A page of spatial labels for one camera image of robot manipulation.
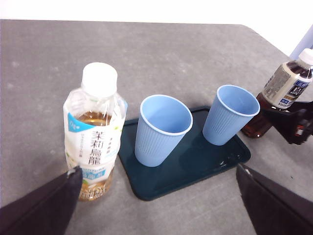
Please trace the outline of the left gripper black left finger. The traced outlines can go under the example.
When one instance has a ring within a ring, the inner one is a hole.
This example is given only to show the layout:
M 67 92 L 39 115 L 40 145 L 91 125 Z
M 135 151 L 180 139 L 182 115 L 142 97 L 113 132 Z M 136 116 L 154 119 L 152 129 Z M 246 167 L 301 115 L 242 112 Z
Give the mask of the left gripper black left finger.
M 82 186 L 78 166 L 0 209 L 2 235 L 63 235 Z

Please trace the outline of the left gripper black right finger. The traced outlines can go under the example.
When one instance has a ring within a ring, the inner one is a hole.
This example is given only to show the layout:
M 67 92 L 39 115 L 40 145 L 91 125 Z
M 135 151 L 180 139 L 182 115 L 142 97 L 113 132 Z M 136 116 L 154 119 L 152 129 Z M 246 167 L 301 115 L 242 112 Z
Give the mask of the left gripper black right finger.
M 244 164 L 236 179 L 258 235 L 311 235 L 313 203 Z

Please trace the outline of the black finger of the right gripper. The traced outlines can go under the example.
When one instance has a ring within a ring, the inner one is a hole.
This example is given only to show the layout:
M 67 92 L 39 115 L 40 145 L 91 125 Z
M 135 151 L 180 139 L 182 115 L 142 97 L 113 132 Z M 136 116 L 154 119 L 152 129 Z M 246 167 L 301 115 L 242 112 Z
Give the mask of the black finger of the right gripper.
M 301 109 L 307 110 L 309 112 L 313 111 L 313 101 L 296 101 L 290 106 L 290 112 L 298 112 Z
M 295 135 L 300 120 L 300 112 L 280 112 L 263 109 L 263 116 L 280 133 L 289 144 L 301 144 L 299 136 Z

